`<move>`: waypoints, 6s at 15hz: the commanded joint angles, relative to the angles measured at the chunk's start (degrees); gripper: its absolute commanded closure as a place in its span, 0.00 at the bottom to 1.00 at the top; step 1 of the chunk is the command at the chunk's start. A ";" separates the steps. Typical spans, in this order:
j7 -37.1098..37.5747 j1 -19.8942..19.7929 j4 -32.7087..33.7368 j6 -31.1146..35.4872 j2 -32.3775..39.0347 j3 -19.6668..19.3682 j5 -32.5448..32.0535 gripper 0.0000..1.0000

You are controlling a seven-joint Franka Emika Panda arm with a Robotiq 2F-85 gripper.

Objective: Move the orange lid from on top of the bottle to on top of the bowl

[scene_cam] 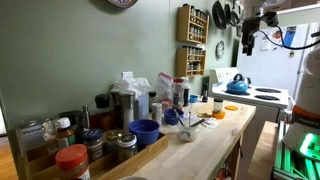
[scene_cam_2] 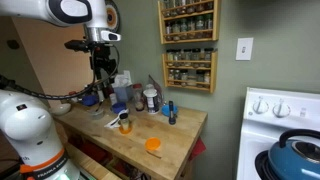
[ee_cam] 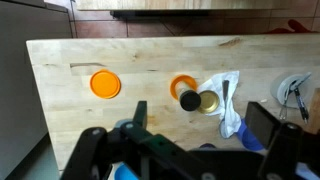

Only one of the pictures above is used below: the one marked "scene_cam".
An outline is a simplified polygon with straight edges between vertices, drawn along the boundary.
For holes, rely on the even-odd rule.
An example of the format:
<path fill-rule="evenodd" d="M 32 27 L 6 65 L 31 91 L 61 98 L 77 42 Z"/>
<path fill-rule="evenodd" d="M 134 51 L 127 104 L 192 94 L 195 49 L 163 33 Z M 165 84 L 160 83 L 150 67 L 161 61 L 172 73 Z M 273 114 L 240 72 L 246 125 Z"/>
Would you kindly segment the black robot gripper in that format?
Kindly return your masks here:
<path fill-rule="evenodd" d="M 242 24 L 242 53 L 247 53 L 248 56 L 252 55 L 253 35 L 259 30 L 260 20 L 258 18 L 245 19 Z"/>

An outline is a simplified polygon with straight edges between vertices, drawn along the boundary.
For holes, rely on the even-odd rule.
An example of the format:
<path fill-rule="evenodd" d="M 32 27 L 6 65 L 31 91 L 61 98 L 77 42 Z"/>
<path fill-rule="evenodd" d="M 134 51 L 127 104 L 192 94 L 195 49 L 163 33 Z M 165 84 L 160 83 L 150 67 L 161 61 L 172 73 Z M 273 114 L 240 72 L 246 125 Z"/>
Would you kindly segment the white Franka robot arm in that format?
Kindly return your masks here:
<path fill-rule="evenodd" d="M 283 32 L 278 26 L 277 13 L 264 11 L 265 1 L 243 0 L 242 53 L 250 56 L 254 48 L 254 34 L 259 32 L 260 22 L 280 31 L 281 43 L 274 43 L 279 48 L 290 51 L 304 50 L 316 46 L 318 41 L 301 47 L 293 47 L 283 39 Z M 292 120 L 282 142 L 302 156 L 308 171 L 320 170 L 320 48 L 311 51 L 304 60 L 304 71 L 298 88 L 298 98 L 292 109 Z"/>

